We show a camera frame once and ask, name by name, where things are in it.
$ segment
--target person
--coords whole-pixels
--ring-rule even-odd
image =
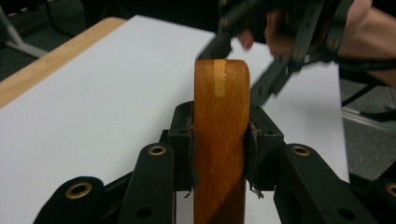
[[[289,56],[294,39],[280,32],[284,19],[282,13],[276,10],[268,13],[266,17],[265,38],[271,54]],[[254,37],[249,30],[243,31],[238,38],[245,49],[252,47]],[[396,18],[373,7],[372,0],[355,0],[347,14],[343,44],[338,56],[358,59],[396,59]],[[369,71],[369,74],[396,87],[396,68]]]

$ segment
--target gold grommet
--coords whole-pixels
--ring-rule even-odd
[[[79,199],[90,193],[92,190],[92,184],[88,182],[80,182],[70,186],[66,191],[66,198],[68,199]]]
[[[165,147],[154,146],[148,150],[148,153],[153,156],[161,156],[163,153],[165,153],[165,151],[166,151]]]
[[[396,197],[396,184],[395,183],[388,183],[385,185],[385,189],[387,192],[392,195],[393,197]]]
[[[303,55],[303,51],[302,50],[300,50],[300,49],[297,49],[297,50],[295,50],[294,52],[293,52],[293,58],[296,60],[296,61],[302,61],[303,59],[304,59],[304,55]]]
[[[294,147],[292,149],[292,151],[293,151],[294,154],[297,154],[299,156],[309,156],[309,155],[311,155],[309,150],[306,149],[306,148],[303,148],[303,147]]]
[[[227,20],[227,18],[225,18],[225,17],[221,18],[221,20],[220,20],[220,25],[221,25],[222,27],[227,27],[227,25],[228,25],[228,20]]]
[[[337,49],[339,43],[340,43],[340,40],[337,37],[332,37],[330,39],[330,42],[329,42],[329,48],[330,49]]]
[[[220,0],[220,5],[222,7],[224,7],[225,5],[227,5],[227,0]]]

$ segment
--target wooden table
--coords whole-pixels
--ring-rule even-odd
[[[126,20],[119,18],[106,18],[0,82],[0,108],[70,62],[125,22]]]

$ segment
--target white sheet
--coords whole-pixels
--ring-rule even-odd
[[[132,171],[139,150],[168,129],[192,100],[193,67],[212,34],[134,17],[0,111],[0,223],[31,223],[63,182],[81,175],[105,184]],[[264,45],[234,41],[251,82],[271,62]],[[264,108],[287,143],[316,149],[347,180],[336,67],[313,66]],[[178,223],[192,197],[178,197]],[[277,223],[272,194],[247,194],[246,223]]]

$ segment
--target wooden object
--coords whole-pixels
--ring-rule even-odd
[[[125,22],[126,20],[118,18],[104,19],[0,82],[0,108],[28,91]]]
[[[237,60],[198,61],[194,81],[195,168],[199,176],[194,224],[244,223],[248,67]]]

